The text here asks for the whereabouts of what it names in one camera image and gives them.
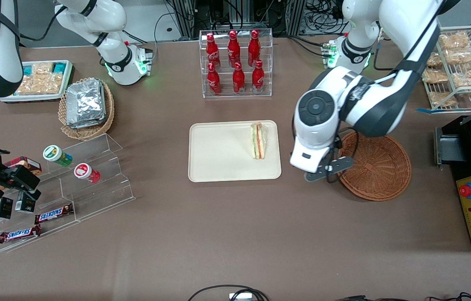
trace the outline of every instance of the red emergency stop button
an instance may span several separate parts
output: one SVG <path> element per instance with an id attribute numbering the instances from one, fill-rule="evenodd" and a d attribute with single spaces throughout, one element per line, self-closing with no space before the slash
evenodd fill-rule
<path id="1" fill-rule="evenodd" d="M 459 187 L 458 192 L 464 198 L 471 199 L 471 183 L 466 183 Z"/>

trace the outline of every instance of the tabletop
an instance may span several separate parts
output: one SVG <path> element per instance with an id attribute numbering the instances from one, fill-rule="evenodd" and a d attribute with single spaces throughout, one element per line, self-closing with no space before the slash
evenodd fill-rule
<path id="1" fill-rule="evenodd" d="M 108 134 L 123 146 L 117 155 L 136 200 L 0 253 L 0 301 L 187 300 L 216 284 L 252 286 L 272 301 L 471 293 L 471 247 L 456 187 L 448 167 L 434 166 L 432 151 L 434 127 L 457 115 L 417 112 L 429 106 L 422 84 L 391 134 L 410 156 L 410 186 L 394 200 L 366 202 L 341 183 L 308 183 L 289 164 L 295 104 L 323 63 L 286 38 L 274 40 L 273 96 L 254 99 L 203 99 L 196 42 L 159 44 L 152 76 L 126 87 L 111 80 L 93 47 L 21 55 L 68 59 L 74 80 L 107 82 L 116 108 Z M 388 43 L 378 63 L 393 67 L 400 58 Z M 364 74 L 385 75 L 372 67 Z M 0 102 L 0 148 L 12 153 L 4 161 L 42 162 L 47 145 L 77 143 L 60 131 L 57 110 L 56 102 Z M 190 126 L 242 120 L 277 123 L 282 175 L 189 181 Z M 226 300 L 230 292 L 196 299 Z"/>

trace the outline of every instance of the wicker basket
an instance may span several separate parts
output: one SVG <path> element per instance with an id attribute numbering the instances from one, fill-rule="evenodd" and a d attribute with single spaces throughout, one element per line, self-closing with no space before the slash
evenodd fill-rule
<path id="1" fill-rule="evenodd" d="M 84 82 L 88 78 L 81 79 L 79 82 Z M 115 118 L 115 101 L 113 100 L 113 94 L 109 90 L 109 87 L 104 82 L 103 83 L 104 92 L 105 92 L 105 111 L 107 112 L 107 121 L 104 124 L 90 126 L 88 128 L 79 128 L 74 130 L 66 125 L 66 93 L 61 97 L 59 101 L 59 121 L 64 125 L 61 127 L 63 133 L 68 137 L 79 140 L 88 140 L 99 136 L 103 133 L 106 133 L 111 124 L 113 124 L 113 119 Z"/>
<path id="2" fill-rule="evenodd" d="M 341 156 L 352 156 L 356 133 L 343 139 Z M 412 166 L 402 146 L 389 136 L 368 138 L 360 134 L 354 166 L 345 171 L 341 182 L 363 199 L 381 202 L 396 198 L 406 190 Z"/>

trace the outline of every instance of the coca-cola bottle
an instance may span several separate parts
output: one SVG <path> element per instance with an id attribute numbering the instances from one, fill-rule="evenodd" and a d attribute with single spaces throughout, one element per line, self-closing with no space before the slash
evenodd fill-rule
<path id="1" fill-rule="evenodd" d="M 205 52 L 207 52 L 207 59 L 210 63 L 215 65 L 215 68 L 220 68 L 220 55 L 219 55 L 219 47 L 215 43 L 215 37 L 212 32 L 208 33 L 207 35 L 207 46 L 205 48 Z"/>
<path id="2" fill-rule="evenodd" d="M 235 68 L 235 63 L 241 61 L 241 46 L 237 40 L 237 31 L 230 31 L 230 42 L 228 42 L 228 58 L 230 66 Z"/>
<path id="3" fill-rule="evenodd" d="M 237 95 L 244 94 L 244 73 L 243 73 L 243 65 L 240 61 L 235 62 L 235 71 L 234 71 L 234 92 Z"/>
<path id="4" fill-rule="evenodd" d="M 256 68 L 252 72 L 252 91 L 254 94 L 261 94 L 263 92 L 263 78 L 265 72 L 263 71 L 263 61 L 256 60 Z"/>
<path id="5" fill-rule="evenodd" d="M 213 63 L 209 63 L 207 65 L 207 70 L 207 83 L 209 84 L 209 89 L 217 97 L 222 91 L 222 88 L 220 87 L 219 74 L 215 71 L 215 65 Z"/>
<path id="6" fill-rule="evenodd" d="M 252 30 L 250 34 L 251 39 L 250 43 L 248 44 L 248 65 L 250 67 L 254 67 L 256 65 L 256 60 L 260 59 L 260 32 L 256 29 Z"/>

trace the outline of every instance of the acrylic display stand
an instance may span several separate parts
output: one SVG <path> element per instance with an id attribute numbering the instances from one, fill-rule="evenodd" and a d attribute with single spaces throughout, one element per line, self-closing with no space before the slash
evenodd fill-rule
<path id="1" fill-rule="evenodd" d="M 250 30 L 239 30 L 237 34 L 237 40 L 241 46 L 241 65 L 243 65 L 245 89 L 244 94 L 237 95 L 233 89 L 233 72 L 234 69 L 230 67 L 228 61 L 228 42 L 230 40 L 228 30 L 216 30 L 216 31 L 200 31 L 200 62 L 201 62 L 201 78 L 202 78 L 202 93 L 204 98 L 210 97 L 270 97 L 272 95 L 272 29 L 260 28 L 256 29 L 260 32 L 260 59 L 263 61 L 263 71 L 265 72 L 264 87 L 261 94 L 254 94 L 252 92 L 252 71 L 254 67 L 248 65 L 248 44 L 250 42 Z M 209 89 L 207 82 L 207 33 L 214 33 L 216 45 L 219 48 L 220 55 L 220 68 L 217 71 L 220 77 L 220 84 L 222 86 L 222 92 L 219 96 L 214 95 Z"/>
<path id="2" fill-rule="evenodd" d="M 40 176 L 41 182 L 37 187 L 42 195 L 35 204 L 35 212 L 18 212 L 13 206 L 10 219 L 0 219 L 0 234 L 33 227 L 36 214 L 70 203 L 74 205 L 74 213 L 41 223 L 42 234 L 39 237 L 0 244 L 0 252 L 15 250 L 134 200 L 130 181 L 122 174 L 115 155 L 115 152 L 121 149 L 122 147 L 107 134 L 64 148 L 63 151 L 72 156 L 72 164 L 63 168 L 48 162 L 48 173 Z M 100 180 L 90 184 L 75 177 L 73 170 L 79 163 L 87 163 L 99 171 Z M 18 191 L 8 190 L 4 196 L 16 201 Z"/>

